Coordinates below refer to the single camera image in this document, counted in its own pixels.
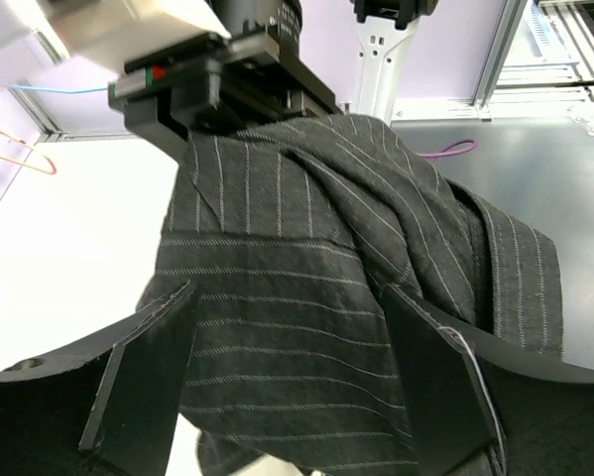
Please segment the dark pinstripe shirt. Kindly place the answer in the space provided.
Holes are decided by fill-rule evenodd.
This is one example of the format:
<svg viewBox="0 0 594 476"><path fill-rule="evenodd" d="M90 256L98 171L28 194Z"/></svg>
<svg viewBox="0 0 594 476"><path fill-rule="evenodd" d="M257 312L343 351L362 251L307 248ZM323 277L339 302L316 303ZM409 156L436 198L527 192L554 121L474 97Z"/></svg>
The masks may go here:
<svg viewBox="0 0 594 476"><path fill-rule="evenodd" d="M553 242L366 116L190 133L143 298L184 281L201 300L181 411L206 475L265 455L327 475L415 471L389 285L562 353Z"/></svg>

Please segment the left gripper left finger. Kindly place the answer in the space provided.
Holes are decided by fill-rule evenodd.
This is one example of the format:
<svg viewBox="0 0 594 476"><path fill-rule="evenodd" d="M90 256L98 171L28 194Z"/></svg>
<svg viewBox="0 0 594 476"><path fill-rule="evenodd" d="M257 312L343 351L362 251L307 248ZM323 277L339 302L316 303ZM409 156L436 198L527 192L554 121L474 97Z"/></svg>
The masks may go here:
<svg viewBox="0 0 594 476"><path fill-rule="evenodd" d="M186 282L0 371L0 475L163 475L196 327Z"/></svg>

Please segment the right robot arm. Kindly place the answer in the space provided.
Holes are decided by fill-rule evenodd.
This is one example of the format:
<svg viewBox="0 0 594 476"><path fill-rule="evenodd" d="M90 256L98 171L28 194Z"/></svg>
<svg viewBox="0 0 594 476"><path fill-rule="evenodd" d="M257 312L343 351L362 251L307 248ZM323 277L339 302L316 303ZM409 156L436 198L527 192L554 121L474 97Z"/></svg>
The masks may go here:
<svg viewBox="0 0 594 476"><path fill-rule="evenodd" d="M230 134L356 112L390 120L432 1L212 1L217 25L122 60L107 89L126 129L177 157L192 131Z"/></svg>

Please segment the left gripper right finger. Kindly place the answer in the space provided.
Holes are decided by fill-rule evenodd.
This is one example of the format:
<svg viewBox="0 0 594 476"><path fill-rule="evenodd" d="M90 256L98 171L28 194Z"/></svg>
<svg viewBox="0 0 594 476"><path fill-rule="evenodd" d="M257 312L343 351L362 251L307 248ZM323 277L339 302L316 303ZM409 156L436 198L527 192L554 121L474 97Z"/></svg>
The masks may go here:
<svg viewBox="0 0 594 476"><path fill-rule="evenodd" d="M383 293L419 475L594 475L594 370Z"/></svg>

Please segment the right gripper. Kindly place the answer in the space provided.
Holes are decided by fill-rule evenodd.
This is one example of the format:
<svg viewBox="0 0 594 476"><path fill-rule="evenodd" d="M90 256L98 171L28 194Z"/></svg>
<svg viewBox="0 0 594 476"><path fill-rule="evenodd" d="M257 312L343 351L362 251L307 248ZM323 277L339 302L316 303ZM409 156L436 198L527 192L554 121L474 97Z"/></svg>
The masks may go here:
<svg viewBox="0 0 594 476"><path fill-rule="evenodd" d="M129 132L173 159L184 155L192 130L227 135L341 111L297 45L276 29L232 40L206 33L129 61L107 98Z"/></svg>

